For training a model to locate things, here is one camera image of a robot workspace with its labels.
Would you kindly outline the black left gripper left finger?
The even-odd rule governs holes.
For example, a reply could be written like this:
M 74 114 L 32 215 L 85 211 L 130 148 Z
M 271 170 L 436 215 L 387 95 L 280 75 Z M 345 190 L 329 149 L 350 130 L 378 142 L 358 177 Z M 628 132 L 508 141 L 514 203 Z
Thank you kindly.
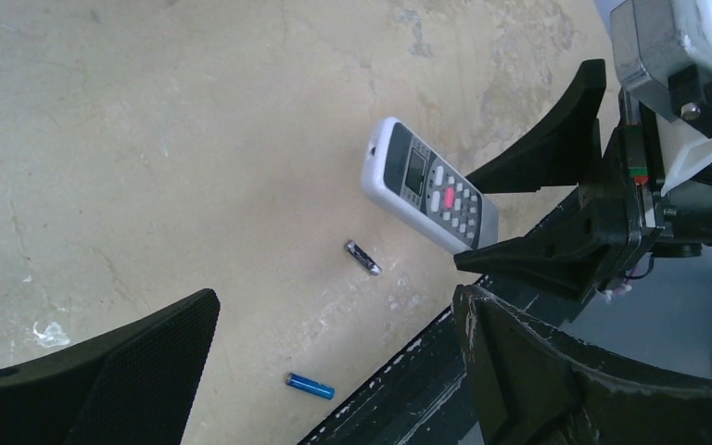
M 220 312 L 211 289 L 0 369 L 0 444 L 178 444 Z

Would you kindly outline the white remote control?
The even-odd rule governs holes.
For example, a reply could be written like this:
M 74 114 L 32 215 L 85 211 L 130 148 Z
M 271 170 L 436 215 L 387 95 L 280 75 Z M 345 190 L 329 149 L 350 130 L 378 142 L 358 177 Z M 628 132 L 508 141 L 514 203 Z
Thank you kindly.
M 452 255 L 498 240 L 494 203 L 394 117 L 371 132 L 361 188 L 373 203 Z

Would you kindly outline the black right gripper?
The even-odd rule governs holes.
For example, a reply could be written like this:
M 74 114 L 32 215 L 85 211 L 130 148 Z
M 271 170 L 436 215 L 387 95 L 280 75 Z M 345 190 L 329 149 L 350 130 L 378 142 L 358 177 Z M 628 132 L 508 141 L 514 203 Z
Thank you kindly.
M 483 194 L 578 184 L 602 156 L 598 113 L 605 89 L 605 61 L 582 62 L 551 110 L 466 179 Z M 659 258 L 698 257 L 712 247 L 712 161 L 664 192 L 660 121 L 626 92 L 618 103 L 621 118 L 606 157 L 629 178 L 629 211 L 615 194 L 582 204 L 578 187 L 526 235 L 455 255 L 458 270 L 501 274 L 583 301 L 604 284 L 613 289 L 644 278 Z

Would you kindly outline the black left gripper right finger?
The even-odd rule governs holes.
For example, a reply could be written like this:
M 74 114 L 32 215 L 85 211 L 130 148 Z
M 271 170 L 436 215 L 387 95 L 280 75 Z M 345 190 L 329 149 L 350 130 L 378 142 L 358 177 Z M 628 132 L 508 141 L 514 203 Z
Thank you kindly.
M 452 314 L 488 444 L 712 444 L 712 379 L 579 340 L 480 286 Z

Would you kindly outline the black AAA battery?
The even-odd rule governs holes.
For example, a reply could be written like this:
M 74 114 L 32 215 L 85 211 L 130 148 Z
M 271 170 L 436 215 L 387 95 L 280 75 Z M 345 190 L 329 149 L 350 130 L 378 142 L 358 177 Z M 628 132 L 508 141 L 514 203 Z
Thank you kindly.
M 379 276 L 382 268 L 353 240 L 348 240 L 344 244 L 344 249 L 355 259 L 366 272 L 372 276 Z

